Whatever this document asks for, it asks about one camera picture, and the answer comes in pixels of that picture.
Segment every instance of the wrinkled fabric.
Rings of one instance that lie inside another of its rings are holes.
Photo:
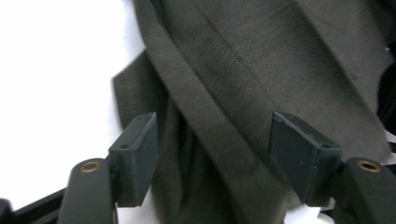
[[[282,223],[298,204],[269,157],[274,111],[384,161],[376,116],[391,14],[369,0],[136,0],[146,51],[115,79],[121,123],[158,113],[162,223]]]

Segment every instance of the white background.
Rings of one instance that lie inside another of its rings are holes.
[[[111,78],[143,49],[130,0],[0,1],[0,198],[19,209],[106,156],[121,132]],[[286,222],[314,223],[303,210]],[[119,214],[158,223],[150,194]]]

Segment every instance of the cloth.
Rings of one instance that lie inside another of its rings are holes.
[[[158,113],[162,223],[282,223],[298,204],[268,152],[274,111],[389,157],[376,115],[392,15],[370,0],[136,0],[147,49],[114,79],[120,119]]]

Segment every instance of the black object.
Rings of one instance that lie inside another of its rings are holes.
[[[135,118],[109,150],[109,157],[76,165],[66,189],[12,212],[0,200],[1,224],[117,223],[115,203],[141,205],[158,158],[156,114]]]
[[[396,178],[386,166],[361,158],[341,162],[339,146],[285,113],[274,113],[270,148],[302,203],[327,206],[335,199],[335,223],[396,222]]]

